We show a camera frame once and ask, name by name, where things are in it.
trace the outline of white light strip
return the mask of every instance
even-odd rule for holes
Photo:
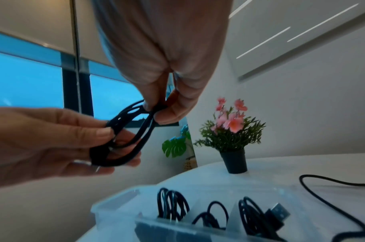
[[[333,18],[335,18],[335,17],[338,17],[338,16],[339,16],[339,15],[341,15],[342,13],[347,12],[347,11],[349,11],[350,9],[352,9],[352,8],[356,7],[358,4],[359,4],[359,3],[357,3],[357,4],[355,4],[355,5],[351,6],[351,7],[349,7],[349,8],[347,8],[347,9],[343,10],[342,12],[340,12],[340,13],[338,13],[338,14],[336,14],[336,15],[332,16],[332,17],[331,17],[331,18],[329,18],[329,19],[326,19],[326,20],[325,20],[325,21],[323,21],[322,23],[315,25],[314,27],[312,27],[311,29],[306,30],[306,31],[305,31],[305,32],[303,32],[302,34],[306,34],[306,33],[307,33],[307,32],[309,32],[310,30],[315,29],[316,27],[318,27],[318,26],[320,26],[320,25],[324,24],[325,22],[327,22],[327,21],[329,21],[329,20],[332,20],[332,19],[333,19]],[[289,39],[287,42],[290,42],[290,41],[292,41],[293,39],[298,38],[298,37],[299,37],[299,36],[301,36],[302,34],[299,34],[299,35],[295,36],[294,38]]]
[[[252,48],[252,49],[250,49],[250,50],[246,51],[246,52],[245,52],[245,53],[243,53],[242,55],[238,56],[238,57],[237,57],[237,59],[238,59],[238,58],[240,58],[240,57],[242,57],[242,56],[244,56],[244,55],[246,55],[246,54],[247,54],[247,53],[249,53],[250,51],[252,51],[252,50],[254,50],[254,49],[256,49],[256,48],[260,47],[261,45],[263,45],[263,44],[264,44],[264,43],[266,43],[267,41],[269,41],[269,40],[271,40],[271,39],[273,39],[273,38],[277,37],[278,35],[282,34],[282,33],[283,33],[283,32],[285,32],[286,30],[289,30],[290,28],[291,28],[291,27],[288,27],[288,28],[286,28],[286,29],[282,30],[281,32],[279,32],[278,34],[274,35],[273,37],[270,37],[269,39],[267,39],[267,40],[263,41],[262,43],[260,43],[260,44],[259,44],[259,45],[257,45],[256,47],[254,47],[254,48]]]
[[[244,7],[246,7],[246,5],[248,5],[249,3],[251,3],[251,1],[253,1],[253,0],[247,0],[246,2],[244,2],[241,6],[239,6],[236,10],[234,10],[229,15],[229,18],[233,17],[236,13],[238,13],[239,11],[241,11],[241,9],[243,9]]]

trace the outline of clear plastic box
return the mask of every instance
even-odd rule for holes
[[[99,242],[262,242],[270,241],[246,235],[243,229],[223,231],[203,227],[202,222],[192,225],[192,218],[203,212],[212,201],[223,203],[229,216],[238,201],[248,196],[263,210],[280,203],[289,212],[285,226],[277,233],[295,242],[322,241],[317,229],[309,220],[299,200],[284,187],[268,186],[171,186],[188,201],[190,212],[181,222],[157,218],[157,193],[162,186],[142,186],[125,190],[92,206],[95,214]],[[213,206],[211,213],[221,227],[226,218],[220,207]]]

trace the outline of window pane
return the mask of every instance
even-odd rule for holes
[[[63,108],[62,69],[0,54],[0,106]]]
[[[110,120],[121,110],[143,99],[141,93],[130,83],[91,75],[93,114],[95,118]],[[134,120],[146,118],[147,114]]]

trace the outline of round table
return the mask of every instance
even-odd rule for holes
[[[327,241],[330,241],[336,233],[357,229],[352,222],[308,194],[300,186],[298,177],[302,174],[315,174],[343,181],[365,183],[365,153],[258,158],[248,160],[247,166],[248,171],[246,173],[232,175],[228,174],[223,162],[216,162],[181,173],[160,184],[166,187],[175,184],[249,186],[274,184],[288,186],[302,201],[303,206],[309,212],[310,219]],[[326,200],[365,223],[365,190],[356,189],[351,198],[341,201],[340,191],[342,193],[351,192],[351,188],[339,188],[339,184],[318,179],[307,179],[306,184],[309,184]],[[77,242],[96,241],[97,230],[93,227]]]

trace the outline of green foliage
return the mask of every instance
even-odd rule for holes
[[[243,129],[232,133],[224,128],[217,128],[217,134],[211,130],[215,123],[208,120],[200,129],[202,140],[197,140],[196,146],[213,147],[220,152],[237,151],[248,144],[261,143],[262,130],[266,123],[261,124],[259,120],[251,117],[244,118]]]
[[[189,128],[188,128],[187,125],[185,125],[181,129],[181,136],[180,137],[177,137],[177,138],[173,137],[170,140],[166,140],[162,144],[162,151],[164,152],[166,157],[169,157],[170,154],[172,154],[172,158],[175,158],[177,156],[181,156],[186,151],[186,141],[187,140],[189,140],[189,142],[190,142],[189,146],[193,150],[193,147],[191,145],[191,136],[190,136]]]

